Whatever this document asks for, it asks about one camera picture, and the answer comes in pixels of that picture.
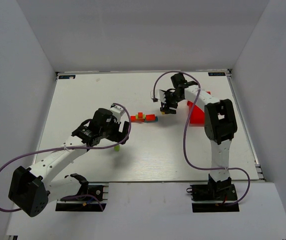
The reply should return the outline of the teal long block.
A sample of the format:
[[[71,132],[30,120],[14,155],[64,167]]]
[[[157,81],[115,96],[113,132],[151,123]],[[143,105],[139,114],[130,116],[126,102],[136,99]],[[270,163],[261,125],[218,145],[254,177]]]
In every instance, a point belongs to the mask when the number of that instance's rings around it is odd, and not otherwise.
[[[145,123],[153,123],[153,122],[157,122],[158,121],[158,117],[153,117],[153,118],[145,118],[144,122]]]

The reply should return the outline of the red arch block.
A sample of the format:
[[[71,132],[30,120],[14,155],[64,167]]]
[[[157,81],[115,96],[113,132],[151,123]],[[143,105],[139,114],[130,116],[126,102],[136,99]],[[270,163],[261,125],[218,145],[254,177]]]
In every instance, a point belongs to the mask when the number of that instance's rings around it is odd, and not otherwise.
[[[131,119],[131,121],[134,123],[142,123],[142,122],[144,122],[145,121],[145,119],[144,118],[139,118],[138,116],[134,116],[134,115],[131,115],[130,116],[130,119]]]

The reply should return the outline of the red rectangular block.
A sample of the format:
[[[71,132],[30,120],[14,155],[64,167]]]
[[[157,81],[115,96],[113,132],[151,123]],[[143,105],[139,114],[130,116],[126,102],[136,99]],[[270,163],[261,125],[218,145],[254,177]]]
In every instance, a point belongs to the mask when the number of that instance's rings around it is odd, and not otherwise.
[[[155,117],[154,114],[147,114],[147,115],[146,115],[146,118],[154,118],[154,117]]]

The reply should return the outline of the green rectangular block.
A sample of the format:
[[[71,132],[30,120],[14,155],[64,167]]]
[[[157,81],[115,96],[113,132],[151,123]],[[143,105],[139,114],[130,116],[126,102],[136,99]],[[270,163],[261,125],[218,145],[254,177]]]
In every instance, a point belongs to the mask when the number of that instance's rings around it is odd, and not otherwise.
[[[138,117],[137,117],[137,118],[136,118],[136,121],[144,122],[145,119],[146,119],[145,117],[143,117],[143,118],[138,118]]]

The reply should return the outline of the small red cube block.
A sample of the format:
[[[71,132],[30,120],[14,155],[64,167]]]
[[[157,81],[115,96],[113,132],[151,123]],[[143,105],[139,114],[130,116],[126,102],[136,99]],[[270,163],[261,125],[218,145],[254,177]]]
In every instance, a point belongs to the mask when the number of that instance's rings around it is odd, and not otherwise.
[[[142,112],[138,113],[138,118],[143,119],[144,118],[144,114]]]

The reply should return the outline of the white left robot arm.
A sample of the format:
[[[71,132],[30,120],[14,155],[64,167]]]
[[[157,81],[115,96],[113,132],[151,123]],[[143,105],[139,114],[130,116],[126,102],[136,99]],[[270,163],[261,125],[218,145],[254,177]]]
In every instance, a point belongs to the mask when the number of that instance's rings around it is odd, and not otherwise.
[[[29,217],[41,213],[49,202],[99,199],[88,192],[88,180],[72,173],[64,178],[55,177],[74,160],[89,150],[98,149],[101,140],[106,139],[113,146],[123,145],[129,139],[131,122],[121,122],[128,114],[119,104],[109,109],[99,108],[93,118],[83,121],[61,147],[50,149],[50,154],[40,162],[27,168],[19,166],[12,175],[8,197]]]

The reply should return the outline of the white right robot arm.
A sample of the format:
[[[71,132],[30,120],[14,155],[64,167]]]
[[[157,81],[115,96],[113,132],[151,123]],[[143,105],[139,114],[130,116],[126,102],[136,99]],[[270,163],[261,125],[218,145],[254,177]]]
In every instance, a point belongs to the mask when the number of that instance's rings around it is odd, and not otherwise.
[[[168,90],[157,90],[156,83],[152,90],[152,100],[160,101],[160,111],[164,114],[175,114],[178,103],[186,100],[192,103],[190,113],[185,123],[183,134],[183,152],[186,157],[186,134],[194,107],[204,112],[204,130],[211,143],[211,167],[193,168],[209,171],[208,185],[213,192],[220,192],[230,187],[229,173],[230,146],[238,130],[233,103],[229,99],[220,100],[204,89],[201,84],[188,73],[172,71],[173,87]]]

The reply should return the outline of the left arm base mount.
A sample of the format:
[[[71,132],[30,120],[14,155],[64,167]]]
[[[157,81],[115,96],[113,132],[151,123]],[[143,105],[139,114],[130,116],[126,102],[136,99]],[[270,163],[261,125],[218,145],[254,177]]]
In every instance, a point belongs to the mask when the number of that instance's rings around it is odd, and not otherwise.
[[[89,184],[84,196],[69,200],[58,200],[55,211],[101,213],[106,208],[108,192],[109,185],[107,183]]]

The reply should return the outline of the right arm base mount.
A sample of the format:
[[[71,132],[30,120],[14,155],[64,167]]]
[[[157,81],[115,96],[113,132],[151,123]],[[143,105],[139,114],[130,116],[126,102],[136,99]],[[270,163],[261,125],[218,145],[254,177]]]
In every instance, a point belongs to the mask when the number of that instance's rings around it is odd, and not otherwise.
[[[229,206],[238,200],[235,185],[218,193],[210,194],[207,184],[192,184],[186,192],[191,195],[193,213],[236,213],[240,211],[239,204]]]

